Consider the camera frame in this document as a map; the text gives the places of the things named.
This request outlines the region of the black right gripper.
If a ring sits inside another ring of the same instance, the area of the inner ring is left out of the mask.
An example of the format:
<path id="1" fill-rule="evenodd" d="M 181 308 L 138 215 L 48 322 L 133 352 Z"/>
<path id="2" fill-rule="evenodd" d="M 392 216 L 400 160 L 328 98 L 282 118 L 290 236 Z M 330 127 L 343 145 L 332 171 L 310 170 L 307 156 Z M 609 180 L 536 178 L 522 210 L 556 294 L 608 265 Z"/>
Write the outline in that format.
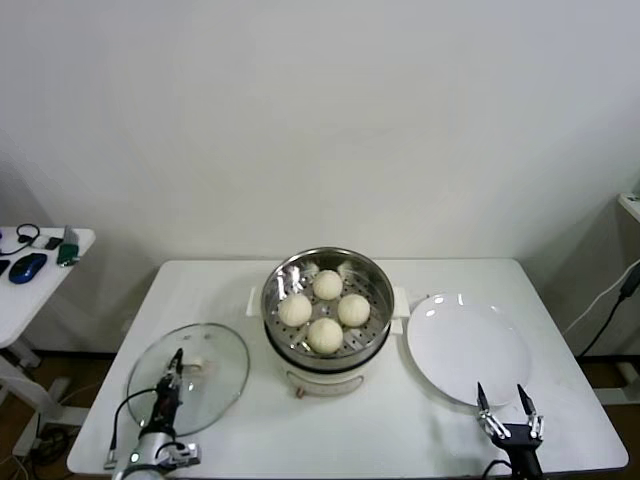
<path id="1" fill-rule="evenodd" d="M 497 437 L 497 447 L 506 453 L 513 479 L 542 479 L 543 471 L 536 450 L 544 439 L 544 417 L 538 414 L 533 400 L 521 384 L 517 385 L 517 390 L 527 425 L 504 425 L 491 412 L 480 382 L 477 383 L 477 421 L 489 438 Z"/>

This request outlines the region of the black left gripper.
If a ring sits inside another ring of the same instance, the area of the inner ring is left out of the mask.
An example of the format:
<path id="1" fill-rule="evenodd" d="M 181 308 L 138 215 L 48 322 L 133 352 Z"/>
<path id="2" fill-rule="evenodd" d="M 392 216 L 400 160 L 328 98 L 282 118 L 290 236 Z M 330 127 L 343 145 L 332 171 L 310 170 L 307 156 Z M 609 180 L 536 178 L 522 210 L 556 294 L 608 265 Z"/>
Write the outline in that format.
<path id="1" fill-rule="evenodd" d="M 169 361 L 162 385 L 156 388 L 156 400 L 148 422 L 150 433 L 175 435 L 174 422 L 180 406 L 180 385 L 183 371 L 183 350 L 178 349 Z"/>

